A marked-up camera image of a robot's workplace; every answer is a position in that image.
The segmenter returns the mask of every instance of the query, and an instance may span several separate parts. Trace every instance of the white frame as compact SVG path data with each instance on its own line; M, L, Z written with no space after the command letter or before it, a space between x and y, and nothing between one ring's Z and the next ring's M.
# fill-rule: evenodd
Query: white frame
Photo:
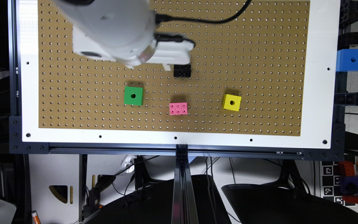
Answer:
M24 142L194 144L320 149L331 147L340 0L310 2L301 136L39 128L37 7L37 0L19 0L17 18ZM31 137L26 137L27 133L31 133Z

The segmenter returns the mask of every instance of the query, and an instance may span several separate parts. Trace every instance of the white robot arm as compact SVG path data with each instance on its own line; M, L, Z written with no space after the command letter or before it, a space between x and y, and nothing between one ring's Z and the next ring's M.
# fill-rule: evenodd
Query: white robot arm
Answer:
M128 67L190 63L194 42L182 35L156 34L155 13L147 0L54 1L73 23L73 50L77 54Z

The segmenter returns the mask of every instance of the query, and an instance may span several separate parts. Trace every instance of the blue block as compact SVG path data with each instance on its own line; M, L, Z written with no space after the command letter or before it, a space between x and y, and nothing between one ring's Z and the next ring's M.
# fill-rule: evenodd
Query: blue block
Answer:
M358 49L338 50L336 55L337 72L358 71Z
M341 177L340 191L342 194L354 194L352 190L358 193L358 176Z

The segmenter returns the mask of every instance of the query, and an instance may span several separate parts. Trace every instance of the pegboard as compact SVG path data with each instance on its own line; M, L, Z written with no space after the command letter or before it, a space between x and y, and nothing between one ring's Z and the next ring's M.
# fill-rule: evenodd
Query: pegboard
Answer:
M151 1L156 12L217 20L241 8L231 1ZM236 21L166 22L196 42L191 78L159 64L126 68L72 52L72 25L39 0L39 127L299 136L309 1L253 1ZM144 88L144 104L124 104L125 86ZM239 112L222 108L242 97ZM170 116L169 103L188 103Z

